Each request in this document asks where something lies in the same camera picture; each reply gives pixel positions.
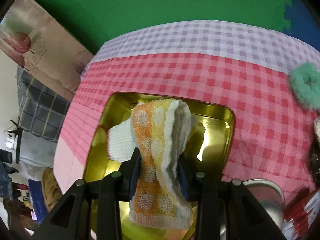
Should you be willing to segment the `red white printed cloth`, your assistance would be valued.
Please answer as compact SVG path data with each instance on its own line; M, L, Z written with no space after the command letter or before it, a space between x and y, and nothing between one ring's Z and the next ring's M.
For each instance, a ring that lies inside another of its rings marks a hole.
M286 239L302 239L319 217L319 189L304 188L284 211L282 233Z

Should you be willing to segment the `orange yellow dotted towel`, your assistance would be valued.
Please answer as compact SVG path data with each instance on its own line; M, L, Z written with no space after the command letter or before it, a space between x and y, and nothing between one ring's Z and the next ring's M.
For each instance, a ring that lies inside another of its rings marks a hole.
M182 100L140 103L132 110L131 134L141 155L130 201L132 222L169 230L189 228L192 208L182 195L177 167L195 128L196 119Z

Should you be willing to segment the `stainless steel bowl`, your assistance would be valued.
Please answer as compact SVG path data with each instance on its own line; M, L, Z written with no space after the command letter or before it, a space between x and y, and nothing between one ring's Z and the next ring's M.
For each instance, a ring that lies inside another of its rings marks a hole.
M232 179L223 189L221 239L284 239L284 195L266 179Z

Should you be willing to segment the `gold red metal tin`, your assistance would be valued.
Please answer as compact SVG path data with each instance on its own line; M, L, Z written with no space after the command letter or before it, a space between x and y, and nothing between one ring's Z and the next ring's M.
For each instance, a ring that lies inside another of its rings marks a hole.
M131 110L140 102L159 100L160 95L116 92L111 95L99 121L99 127L111 127L128 119ZM223 105L184 99L192 115L197 118L197 128L189 139L184 155L195 162L199 171L220 179L231 149L235 128L233 111ZM83 178L87 182L101 180L118 170L120 164L107 157L106 139L94 136ZM121 202L120 218L123 239L189 239L195 231L195 219L189 230L165 230L139 226L129 220L129 204Z

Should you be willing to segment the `cream white sock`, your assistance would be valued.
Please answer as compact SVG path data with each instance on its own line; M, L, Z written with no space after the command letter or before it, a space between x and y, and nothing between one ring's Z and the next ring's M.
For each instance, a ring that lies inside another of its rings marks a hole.
M107 132L108 159L119 163L128 161L137 147L131 133L131 119L113 126Z

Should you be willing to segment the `grey plaid blanket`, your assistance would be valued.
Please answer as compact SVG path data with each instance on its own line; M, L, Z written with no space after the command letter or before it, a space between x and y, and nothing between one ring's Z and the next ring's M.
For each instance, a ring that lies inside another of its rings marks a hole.
M70 102L17 67L20 126L33 135L57 142Z

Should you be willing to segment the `pink purple checkered tablecloth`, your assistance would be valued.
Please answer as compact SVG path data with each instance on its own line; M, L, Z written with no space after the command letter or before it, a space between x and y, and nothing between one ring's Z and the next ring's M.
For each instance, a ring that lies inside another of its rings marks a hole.
M89 148L115 92L159 94L231 108L236 128L224 179L265 178L286 198L315 189L306 165L316 113L291 93L289 72L319 52L274 30L222 21L184 21L116 37L84 70L57 143L62 192L84 174Z

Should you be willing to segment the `teal fluffy scrunchie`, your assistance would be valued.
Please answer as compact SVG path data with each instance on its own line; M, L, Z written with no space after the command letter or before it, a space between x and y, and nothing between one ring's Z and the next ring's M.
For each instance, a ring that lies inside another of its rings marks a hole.
M319 110L319 69L305 62L289 74L291 90L300 104L310 110Z

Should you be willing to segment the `beige floral curtain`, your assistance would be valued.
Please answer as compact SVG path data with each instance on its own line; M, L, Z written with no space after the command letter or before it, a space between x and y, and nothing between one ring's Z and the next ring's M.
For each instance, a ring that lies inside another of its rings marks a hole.
M1 17L1 50L32 77L72 100L89 52L35 0L14 0Z

